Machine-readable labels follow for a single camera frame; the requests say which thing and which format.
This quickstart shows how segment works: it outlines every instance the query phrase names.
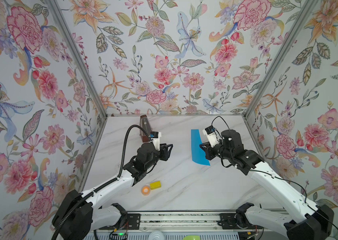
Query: yellow sponge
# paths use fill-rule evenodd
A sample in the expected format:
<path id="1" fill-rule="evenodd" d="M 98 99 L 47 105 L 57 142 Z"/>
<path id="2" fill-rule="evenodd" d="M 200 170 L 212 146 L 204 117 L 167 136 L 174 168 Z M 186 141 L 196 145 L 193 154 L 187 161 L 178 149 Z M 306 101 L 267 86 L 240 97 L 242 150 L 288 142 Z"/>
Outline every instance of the yellow sponge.
<path id="1" fill-rule="evenodd" d="M 157 181 L 157 182 L 152 182 L 150 184 L 150 189 L 153 190 L 153 189 L 157 189 L 157 188 L 160 188 L 161 187 L 161 182 L 160 181 Z"/>

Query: black cable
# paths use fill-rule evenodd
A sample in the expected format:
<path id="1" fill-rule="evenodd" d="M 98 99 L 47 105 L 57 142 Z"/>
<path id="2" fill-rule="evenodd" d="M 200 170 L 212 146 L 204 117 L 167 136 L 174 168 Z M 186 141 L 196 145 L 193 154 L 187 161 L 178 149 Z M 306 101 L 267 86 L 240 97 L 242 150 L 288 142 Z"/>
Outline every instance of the black cable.
<path id="1" fill-rule="evenodd" d="M 332 222 L 330 222 L 329 219 L 325 218 L 325 217 L 324 217 L 323 215 L 321 215 L 319 212 L 317 212 L 316 210 L 312 209 L 309 205 L 308 205 L 308 207 L 309 207 L 311 210 L 315 211 L 317 214 L 319 214 L 321 217 L 323 217 L 326 221 L 328 221 L 331 225 L 333 225 L 333 226 L 338 230 L 338 227 L 337 227 L 336 225 L 334 225 Z"/>
<path id="2" fill-rule="evenodd" d="M 262 173 L 265 173 L 267 175 L 271 175 L 270 173 L 267 173 L 267 172 L 263 172 L 263 171 L 259 171 L 259 170 L 250 170 L 251 172 L 262 172 Z M 306 190 L 303 186 L 299 185 L 298 183 L 294 182 L 294 181 L 291 181 L 291 180 L 287 180 L 287 179 L 283 179 L 283 178 L 280 178 L 280 177 L 276 177 L 276 176 L 272 176 L 274 178 L 277 178 L 277 179 L 281 179 L 281 180 L 284 180 L 284 181 L 287 181 L 287 182 L 292 182 L 294 184 L 297 184 L 298 186 L 300 186 L 303 190 L 304 190 L 304 193 L 305 193 L 305 203 L 306 203 L 306 198 L 308 197 L 307 194 L 306 194 Z M 318 215 L 320 215 L 321 217 L 323 217 L 326 221 L 328 221 L 331 225 L 333 225 L 337 230 L 338 230 L 338 227 L 336 225 L 334 225 L 332 222 L 330 222 L 327 218 L 325 218 L 323 215 L 321 215 L 319 212 L 317 212 L 316 210 L 314 210 L 313 208 L 311 208 L 309 205 L 308 207 L 315 211 L 315 213 L 317 213 Z"/>

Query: marble table surface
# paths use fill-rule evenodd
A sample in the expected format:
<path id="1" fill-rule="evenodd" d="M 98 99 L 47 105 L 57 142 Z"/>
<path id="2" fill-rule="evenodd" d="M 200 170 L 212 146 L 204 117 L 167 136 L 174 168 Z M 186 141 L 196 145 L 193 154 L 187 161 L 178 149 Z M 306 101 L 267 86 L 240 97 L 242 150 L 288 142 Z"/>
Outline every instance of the marble table surface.
<path id="1" fill-rule="evenodd" d="M 215 116 L 153 116 L 148 117 L 154 131 L 162 132 L 161 143 L 173 144 L 168 161 L 159 161 L 154 170 L 133 187 L 109 200 L 119 203 L 127 211 L 143 210 L 229 210 L 251 202 L 265 209 L 282 206 L 258 183 L 234 167 L 224 168 L 218 158 L 210 166 L 196 164 L 191 154 L 191 129 L 199 129 L 201 140 L 207 142 L 202 129 L 210 126 Z M 224 116 L 231 129 L 240 133 L 245 149 L 256 151 L 255 145 L 241 116 Z M 85 189 L 94 187 L 118 173 L 126 130 L 139 124 L 139 117 L 109 117 L 91 166 Z M 225 123 L 213 123 L 219 132 Z M 137 155 L 142 140 L 139 130 L 133 128 L 128 137 L 125 163 Z M 162 187 L 150 195 L 141 194 L 141 188 L 161 181 Z"/>

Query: tape roll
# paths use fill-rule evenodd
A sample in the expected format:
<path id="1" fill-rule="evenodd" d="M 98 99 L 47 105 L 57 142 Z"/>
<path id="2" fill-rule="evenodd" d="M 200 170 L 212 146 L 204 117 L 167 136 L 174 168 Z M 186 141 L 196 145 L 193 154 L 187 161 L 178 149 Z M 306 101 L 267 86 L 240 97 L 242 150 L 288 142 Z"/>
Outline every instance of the tape roll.
<path id="1" fill-rule="evenodd" d="M 148 185 L 143 186 L 143 188 L 141 189 L 141 193 L 144 196 L 147 196 L 150 194 L 150 187 Z"/>

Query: wooden metronome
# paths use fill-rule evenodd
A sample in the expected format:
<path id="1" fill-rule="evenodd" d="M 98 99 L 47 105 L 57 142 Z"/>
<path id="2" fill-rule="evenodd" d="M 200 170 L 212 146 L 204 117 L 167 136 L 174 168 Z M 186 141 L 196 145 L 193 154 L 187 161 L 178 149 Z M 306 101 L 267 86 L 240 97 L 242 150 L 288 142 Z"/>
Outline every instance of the wooden metronome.
<path id="1" fill-rule="evenodd" d="M 140 117 L 140 127 L 142 127 L 146 131 L 147 134 L 150 134 L 150 132 L 153 131 L 146 115 L 142 115 Z M 141 139 L 143 140 L 143 142 L 149 142 L 149 138 L 141 130 L 140 130 L 140 135 L 141 135 Z"/>

